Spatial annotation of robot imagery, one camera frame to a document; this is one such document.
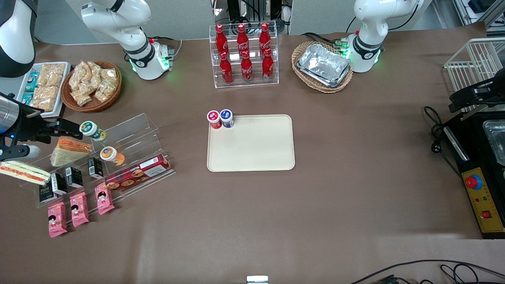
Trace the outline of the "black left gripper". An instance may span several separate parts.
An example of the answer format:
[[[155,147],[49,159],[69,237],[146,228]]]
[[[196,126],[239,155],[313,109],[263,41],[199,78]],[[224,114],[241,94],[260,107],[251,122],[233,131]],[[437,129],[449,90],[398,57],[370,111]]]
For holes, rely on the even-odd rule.
[[[462,88],[451,95],[449,111],[456,113],[467,107],[480,105],[475,99],[505,99],[505,69],[485,81]]]

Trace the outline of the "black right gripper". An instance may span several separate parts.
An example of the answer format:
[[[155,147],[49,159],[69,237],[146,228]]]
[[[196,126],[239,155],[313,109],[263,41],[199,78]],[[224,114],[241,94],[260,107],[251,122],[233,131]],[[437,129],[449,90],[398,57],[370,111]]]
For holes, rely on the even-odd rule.
[[[17,142],[41,142],[44,144],[51,143],[51,136],[54,137],[73,137],[76,140],[82,140],[83,134],[80,131],[80,124],[74,123],[66,119],[56,119],[50,123],[51,132],[48,122],[41,117],[41,113],[45,110],[33,107],[20,107],[18,117],[11,127],[1,127],[1,142],[5,143],[5,138],[11,139],[11,147],[1,146],[0,160],[1,161],[20,161],[34,159],[40,155],[40,148],[32,144],[20,144]]]

